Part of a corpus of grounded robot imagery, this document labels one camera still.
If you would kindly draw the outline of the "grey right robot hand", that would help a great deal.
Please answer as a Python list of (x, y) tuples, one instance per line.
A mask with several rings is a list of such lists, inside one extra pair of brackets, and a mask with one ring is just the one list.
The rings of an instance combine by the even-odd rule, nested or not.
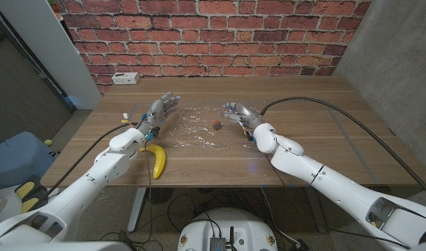
[(242, 103), (228, 102), (223, 107), (227, 111), (222, 115), (231, 122), (239, 123), (250, 135), (258, 126), (265, 123), (258, 111)]

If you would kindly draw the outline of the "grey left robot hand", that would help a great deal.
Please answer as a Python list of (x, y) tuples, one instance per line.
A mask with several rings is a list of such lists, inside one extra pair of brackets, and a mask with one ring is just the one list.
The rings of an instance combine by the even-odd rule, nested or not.
[(137, 126), (148, 140), (158, 134), (158, 130), (166, 119), (177, 110), (177, 105), (180, 100), (179, 96), (173, 96), (172, 92), (166, 93), (162, 97), (155, 100), (142, 121)]

